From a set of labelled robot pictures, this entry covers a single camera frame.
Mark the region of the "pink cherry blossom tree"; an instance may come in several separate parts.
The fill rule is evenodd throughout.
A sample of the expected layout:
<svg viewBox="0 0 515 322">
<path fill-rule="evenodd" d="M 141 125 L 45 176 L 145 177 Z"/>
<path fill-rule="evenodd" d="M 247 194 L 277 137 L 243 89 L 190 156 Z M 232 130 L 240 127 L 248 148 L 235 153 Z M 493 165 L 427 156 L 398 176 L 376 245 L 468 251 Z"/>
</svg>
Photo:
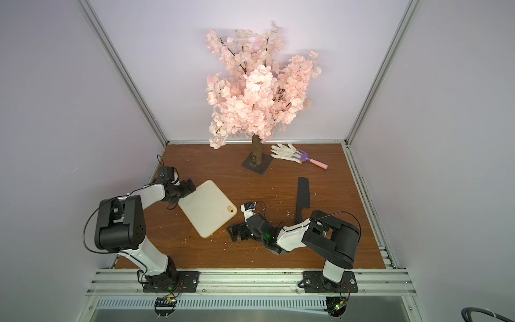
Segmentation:
<svg viewBox="0 0 515 322">
<path fill-rule="evenodd" d="M 264 174 L 276 154 L 267 155 L 263 144 L 309 105 L 308 86 L 322 73 L 319 53 L 312 50 L 280 64 L 276 55 L 283 37 L 276 24 L 264 33 L 238 29 L 226 38 L 209 30 L 206 43 L 228 73 L 207 77 L 207 102 L 213 108 L 209 145 L 219 149 L 230 137 L 250 138 L 252 151 L 242 166 Z"/>
</svg>

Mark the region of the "aluminium front rail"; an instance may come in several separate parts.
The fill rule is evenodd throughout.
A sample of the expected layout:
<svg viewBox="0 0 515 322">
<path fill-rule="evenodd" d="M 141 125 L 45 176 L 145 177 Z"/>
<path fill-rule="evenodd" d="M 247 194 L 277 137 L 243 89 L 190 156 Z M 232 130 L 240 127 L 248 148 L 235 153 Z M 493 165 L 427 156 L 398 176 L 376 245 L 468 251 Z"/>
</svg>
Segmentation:
<svg viewBox="0 0 515 322">
<path fill-rule="evenodd" d="M 311 284 L 303 270 L 298 269 L 193 269 L 183 270 L 185 275 L 177 287 L 166 287 L 164 294 L 197 296 L 306 296 L 299 287 L 304 280 Z M 414 285 L 406 270 L 346 270 L 344 287 L 352 296 L 415 296 Z M 100 269 L 97 271 L 87 296 L 151 296 L 144 292 L 137 271 L 132 269 Z"/>
</svg>

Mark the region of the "right circuit board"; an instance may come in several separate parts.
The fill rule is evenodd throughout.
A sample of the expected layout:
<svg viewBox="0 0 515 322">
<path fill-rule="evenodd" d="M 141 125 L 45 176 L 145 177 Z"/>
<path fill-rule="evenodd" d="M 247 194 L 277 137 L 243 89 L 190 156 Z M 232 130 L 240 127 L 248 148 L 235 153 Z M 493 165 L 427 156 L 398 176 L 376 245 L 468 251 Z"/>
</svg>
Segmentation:
<svg viewBox="0 0 515 322">
<path fill-rule="evenodd" d="M 346 312 L 347 303 L 345 297 L 327 297 L 325 311 L 330 317 L 340 317 Z"/>
</svg>

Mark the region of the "circuit board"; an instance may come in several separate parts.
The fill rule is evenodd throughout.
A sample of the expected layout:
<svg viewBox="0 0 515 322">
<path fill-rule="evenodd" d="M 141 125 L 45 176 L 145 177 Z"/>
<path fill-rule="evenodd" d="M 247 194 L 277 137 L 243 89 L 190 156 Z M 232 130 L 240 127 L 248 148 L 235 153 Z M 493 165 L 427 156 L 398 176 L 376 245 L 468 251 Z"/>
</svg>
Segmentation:
<svg viewBox="0 0 515 322">
<path fill-rule="evenodd" d="M 327 297 L 325 311 L 330 317 L 340 317 L 346 312 L 347 303 L 345 297 Z"/>
<path fill-rule="evenodd" d="M 157 297 L 154 301 L 154 312 L 157 318 L 167 319 L 176 311 L 178 300 L 175 297 Z"/>
</svg>

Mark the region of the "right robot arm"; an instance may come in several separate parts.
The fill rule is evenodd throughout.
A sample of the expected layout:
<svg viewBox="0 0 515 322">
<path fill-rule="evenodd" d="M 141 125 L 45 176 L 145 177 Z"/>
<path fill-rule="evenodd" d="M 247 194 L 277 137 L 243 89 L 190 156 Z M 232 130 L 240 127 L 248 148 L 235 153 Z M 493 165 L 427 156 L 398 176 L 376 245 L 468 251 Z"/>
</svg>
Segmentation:
<svg viewBox="0 0 515 322">
<path fill-rule="evenodd" d="M 344 274 L 354 267 L 355 256 L 362 237 L 359 221 L 351 224 L 322 211 L 293 226 L 273 226 L 264 215 L 253 209 L 244 210 L 245 222 L 227 228 L 233 242 L 254 240 L 275 255 L 309 248 L 324 258 L 319 280 L 304 277 L 301 286 L 317 291 L 347 286 Z"/>
</svg>

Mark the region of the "cream cutting board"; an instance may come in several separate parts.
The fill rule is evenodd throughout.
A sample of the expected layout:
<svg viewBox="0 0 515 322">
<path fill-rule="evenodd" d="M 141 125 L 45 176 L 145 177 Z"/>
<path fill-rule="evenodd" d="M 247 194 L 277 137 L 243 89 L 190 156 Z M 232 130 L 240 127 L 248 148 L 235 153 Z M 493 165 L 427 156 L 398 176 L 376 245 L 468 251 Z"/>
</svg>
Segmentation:
<svg viewBox="0 0 515 322">
<path fill-rule="evenodd" d="M 238 212 L 237 207 L 211 180 L 182 198 L 178 206 L 202 238 L 211 237 Z"/>
</svg>

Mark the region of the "black cleaver knife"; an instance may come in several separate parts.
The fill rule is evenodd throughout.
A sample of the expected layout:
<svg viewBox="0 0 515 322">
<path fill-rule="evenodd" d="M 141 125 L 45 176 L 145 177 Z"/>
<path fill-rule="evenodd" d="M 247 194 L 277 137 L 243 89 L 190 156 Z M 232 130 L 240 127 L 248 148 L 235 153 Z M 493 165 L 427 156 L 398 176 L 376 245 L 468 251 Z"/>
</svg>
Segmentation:
<svg viewBox="0 0 515 322">
<path fill-rule="evenodd" d="M 302 210 L 311 207 L 310 185 L 308 178 L 299 177 L 296 194 L 295 222 L 303 222 Z"/>
</svg>

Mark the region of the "left circuit board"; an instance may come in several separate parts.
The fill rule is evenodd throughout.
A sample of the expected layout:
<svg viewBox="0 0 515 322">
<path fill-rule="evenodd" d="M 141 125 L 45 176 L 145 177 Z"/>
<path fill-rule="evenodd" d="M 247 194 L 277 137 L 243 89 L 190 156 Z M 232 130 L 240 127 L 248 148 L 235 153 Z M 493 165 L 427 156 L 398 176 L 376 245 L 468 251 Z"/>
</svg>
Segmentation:
<svg viewBox="0 0 515 322">
<path fill-rule="evenodd" d="M 154 312 L 157 318 L 167 319 L 176 311 L 178 300 L 175 297 L 157 297 L 154 301 Z"/>
</svg>

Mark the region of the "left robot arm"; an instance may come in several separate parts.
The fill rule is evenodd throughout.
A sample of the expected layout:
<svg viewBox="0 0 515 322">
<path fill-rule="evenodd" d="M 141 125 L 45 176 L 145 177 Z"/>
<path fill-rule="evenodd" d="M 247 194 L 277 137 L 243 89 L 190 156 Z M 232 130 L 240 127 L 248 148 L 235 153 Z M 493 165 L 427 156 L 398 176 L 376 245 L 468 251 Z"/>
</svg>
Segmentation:
<svg viewBox="0 0 515 322">
<path fill-rule="evenodd" d="M 181 286 L 180 275 L 173 259 L 147 237 L 144 210 L 159 202 L 176 206 L 195 191 L 190 179 L 157 179 L 126 195 L 104 199 L 91 214 L 97 217 L 96 248 L 88 247 L 83 238 L 84 248 L 94 254 L 118 254 L 133 262 L 139 268 L 137 279 L 144 292 L 175 292 Z"/>
</svg>

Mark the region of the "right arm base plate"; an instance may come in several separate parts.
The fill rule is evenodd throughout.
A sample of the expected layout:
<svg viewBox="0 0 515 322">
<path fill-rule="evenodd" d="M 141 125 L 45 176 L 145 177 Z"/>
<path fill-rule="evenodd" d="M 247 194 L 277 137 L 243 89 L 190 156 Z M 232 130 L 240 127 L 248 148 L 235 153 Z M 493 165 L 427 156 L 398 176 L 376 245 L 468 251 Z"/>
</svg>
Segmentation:
<svg viewBox="0 0 515 322">
<path fill-rule="evenodd" d="M 321 270 L 304 271 L 303 278 L 297 283 L 297 287 L 308 293 L 357 293 L 359 291 L 357 279 L 350 270 L 344 271 L 340 282 L 325 278 Z"/>
</svg>

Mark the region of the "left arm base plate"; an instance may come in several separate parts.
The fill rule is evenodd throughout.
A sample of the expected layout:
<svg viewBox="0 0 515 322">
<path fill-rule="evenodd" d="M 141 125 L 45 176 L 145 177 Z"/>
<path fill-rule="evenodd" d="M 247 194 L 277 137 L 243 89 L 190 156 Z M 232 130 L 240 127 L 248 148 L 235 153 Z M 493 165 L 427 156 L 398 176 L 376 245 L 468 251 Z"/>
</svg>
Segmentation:
<svg viewBox="0 0 515 322">
<path fill-rule="evenodd" d="M 168 273 L 146 276 L 142 281 L 144 292 L 194 293 L 197 291 L 199 271 L 178 271 L 173 277 Z"/>
</svg>

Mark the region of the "white work glove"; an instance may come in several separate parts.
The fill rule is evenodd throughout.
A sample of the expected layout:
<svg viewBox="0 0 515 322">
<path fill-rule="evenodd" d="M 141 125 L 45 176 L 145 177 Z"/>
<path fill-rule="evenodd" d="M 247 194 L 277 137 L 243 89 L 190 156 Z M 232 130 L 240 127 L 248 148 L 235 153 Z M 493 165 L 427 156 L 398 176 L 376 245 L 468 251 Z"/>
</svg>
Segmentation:
<svg viewBox="0 0 515 322">
<path fill-rule="evenodd" d="M 274 144 L 271 146 L 271 156 L 272 158 L 277 158 L 281 160 L 292 161 L 301 164 L 301 155 L 302 153 L 297 150 L 291 143 L 285 144 Z"/>
</svg>

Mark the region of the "purple pink garden rake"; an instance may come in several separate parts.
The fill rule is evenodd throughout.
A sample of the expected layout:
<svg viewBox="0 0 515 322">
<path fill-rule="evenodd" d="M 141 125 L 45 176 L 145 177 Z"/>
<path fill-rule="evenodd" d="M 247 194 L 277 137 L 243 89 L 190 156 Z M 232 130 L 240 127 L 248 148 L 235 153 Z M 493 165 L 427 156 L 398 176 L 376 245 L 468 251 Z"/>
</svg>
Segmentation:
<svg viewBox="0 0 515 322">
<path fill-rule="evenodd" d="M 300 155 L 299 155 L 299 160 L 300 160 L 300 162 L 301 162 L 301 163 L 310 162 L 310 163 L 312 163 L 312 164 L 314 164 L 314 165 L 316 165 L 316 166 L 318 166 L 318 167 L 320 167 L 320 168 L 322 168 L 322 169 L 324 169 L 324 170 L 327 170 L 327 169 L 328 169 L 328 167 L 329 167 L 329 166 L 328 166 L 327 164 L 325 164 L 325 163 L 322 163 L 322 162 L 320 162 L 320 161 L 317 161 L 317 160 L 315 160 L 315 159 L 312 159 L 312 158 L 308 155 L 308 153 L 307 153 L 306 151 L 304 151 L 304 150 L 298 150 L 298 153 L 300 154 Z"/>
</svg>

